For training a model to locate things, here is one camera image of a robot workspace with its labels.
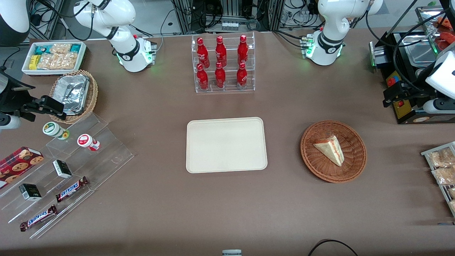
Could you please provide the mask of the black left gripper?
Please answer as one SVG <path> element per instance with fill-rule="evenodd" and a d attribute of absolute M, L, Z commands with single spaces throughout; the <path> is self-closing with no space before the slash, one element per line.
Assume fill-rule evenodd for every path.
<path fill-rule="evenodd" d="M 397 100 L 401 102 L 414 98 L 429 98 L 432 94 L 428 90 L 420 89 L 403 81 L 397 81 L 390 86 L 390 92 L 383 92 L 383 96 L 382 105 L 384 108 L 387 108 Z"/>

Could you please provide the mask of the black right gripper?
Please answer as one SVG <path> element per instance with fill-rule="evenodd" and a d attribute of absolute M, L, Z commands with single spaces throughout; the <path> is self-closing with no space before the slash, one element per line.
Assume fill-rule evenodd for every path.
<path fill-rule="evenodd" d="M 67 114 L 64 104 L 54 98 L 43 95 L 31 96 L 28 89 L 4 89 L 0 94 L 1 116 L 15 116 L 34 122 L 36 114 L 48 114 L 54 121 L 65 121 Z"/>

